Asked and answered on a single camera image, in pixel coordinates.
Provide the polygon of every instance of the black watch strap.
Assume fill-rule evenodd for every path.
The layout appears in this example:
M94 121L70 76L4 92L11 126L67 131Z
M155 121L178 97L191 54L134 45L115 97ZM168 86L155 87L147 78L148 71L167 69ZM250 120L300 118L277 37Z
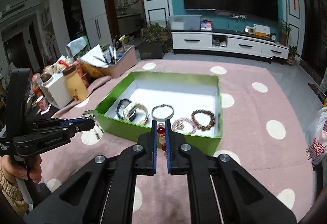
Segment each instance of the black watch strap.
M118 118L119 118L120 120L123 120L123 119L124 119L124 117L121 116L121 115L119 114L119 110L120 110L120 108L121 108L122 106L126 107L126 106L129 105L130 103L131 103L131 101L130 101L129 99L122 99L122 100L120 100L120 101L118 102L116 113L117 113ZM131 121L131 122L134 121L135 117L136 117L136 112L135 112L135 110L133 110L133 111L131 112L131 114L130 114L130 117L129 117L130 121Z

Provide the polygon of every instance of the blue gripper pad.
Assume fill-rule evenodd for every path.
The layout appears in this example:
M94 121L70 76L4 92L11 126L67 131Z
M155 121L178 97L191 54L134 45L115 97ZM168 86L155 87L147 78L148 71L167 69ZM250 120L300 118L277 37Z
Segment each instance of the blue gripper pad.
M157 168L157 122L155 122L155 128L153 133L153 154L152 154L152 160L153 160L153 172L156 173Z
M66 125L69 123L75 123L75 122L79 122L79 121L83 121L83 118L76 118L76 119L68 119L66 121L64 121L63 123L61 123L60 125Z
M169 129L168 129L168 122L165 123L165 136L166 136L166 158L167 158L167 169L168 173L171 172L171 151L170 151L170 143L169 143Z

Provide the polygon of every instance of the yellow bottle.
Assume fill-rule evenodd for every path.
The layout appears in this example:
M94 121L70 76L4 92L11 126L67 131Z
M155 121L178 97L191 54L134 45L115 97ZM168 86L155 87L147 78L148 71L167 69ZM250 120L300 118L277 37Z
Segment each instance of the yellow bottle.
M76 66L70 66L63 71L67 87L72 94L74 100L84 100L89 95L83 80L76 70Z

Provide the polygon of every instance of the sleeve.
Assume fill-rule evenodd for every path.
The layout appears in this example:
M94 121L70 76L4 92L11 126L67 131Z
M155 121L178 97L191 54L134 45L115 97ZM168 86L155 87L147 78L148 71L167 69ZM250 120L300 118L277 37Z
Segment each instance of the sleeve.
M28 209L28 204L23 200L22 193L19 188L11 185L3 175L1 169L1 159L0 159L0 190L4 194L5 198L8 200L9 204L17 212L20 217L23 217Z

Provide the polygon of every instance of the drawer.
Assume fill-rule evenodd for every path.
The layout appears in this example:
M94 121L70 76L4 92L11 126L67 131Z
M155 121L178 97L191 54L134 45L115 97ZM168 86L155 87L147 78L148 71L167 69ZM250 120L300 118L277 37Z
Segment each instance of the drawer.
M263 44L262 52L264 54L267 54L267 55L271 56L271 57L275 56L275 57L280 57L280 58L287 59L289 49L274 46L274 45L270 45L270 44Z
M174 49L204 49L212 47L211 34L173 33Z
M241 53L262 53L262 43L243 39L228 38L227 47L230 50L240 51Z

